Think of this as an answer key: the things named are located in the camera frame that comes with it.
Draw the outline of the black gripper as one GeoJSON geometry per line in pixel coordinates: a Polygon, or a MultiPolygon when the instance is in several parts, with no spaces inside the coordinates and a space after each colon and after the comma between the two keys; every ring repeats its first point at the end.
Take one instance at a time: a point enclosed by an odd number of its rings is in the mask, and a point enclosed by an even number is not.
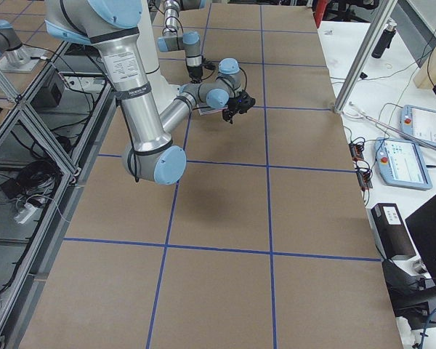
{"type": "Polygon", "coordinates": [[[188,76],[192,84],[200,84],[203,81],[203,66],[187,66],[188,76]]]}
{"type": "Polygon", "coordinates": [[[234,97],[228,100],[227,109],[222,112],[222,118],[224,121],[233,123],[233,117],[238,113],[237,109],[238,98],[234,97]]]}

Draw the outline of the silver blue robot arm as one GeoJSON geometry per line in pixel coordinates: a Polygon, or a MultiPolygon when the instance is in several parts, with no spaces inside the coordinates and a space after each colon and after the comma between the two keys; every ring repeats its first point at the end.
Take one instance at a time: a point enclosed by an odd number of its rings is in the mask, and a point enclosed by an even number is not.
{"type": "Polygon", "coordinates": [[[188,76],[193,84],[203,81],[203,55],[201,54],[201,37],[196,31],[184,31],[179,20],[180,12],[202,9],[205,1],[168,0],[163,2],[163,30],[157,39],[161,52],[183,51],[188,76]]]}
{"type": "Polygon", "coordinates": [[[46,1],[48,33],[98,50],[121,107],[130,142],[123,154],[126,171],[136,180],[171,185],[183,175],[187,157],[171,132],[198,104],[222,111],[231,122],[255,104],[245,90],[247,76],[233,58],[218,65],[211,83],[186,84],[164,111],[156,105],[152,79],[140,51],[140,23],[148,13],[141,1],[46,1]]]}

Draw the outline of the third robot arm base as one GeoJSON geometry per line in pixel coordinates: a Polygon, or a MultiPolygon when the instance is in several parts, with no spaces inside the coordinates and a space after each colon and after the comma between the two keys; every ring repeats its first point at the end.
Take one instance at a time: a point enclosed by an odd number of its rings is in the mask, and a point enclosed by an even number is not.
{"type": "Polygon", "coordinates": [[[30,73],[45,53],[45,49],[26,47],[12,25],[6,20],[0,20],[0,69],[2,71],[30,73]]]}

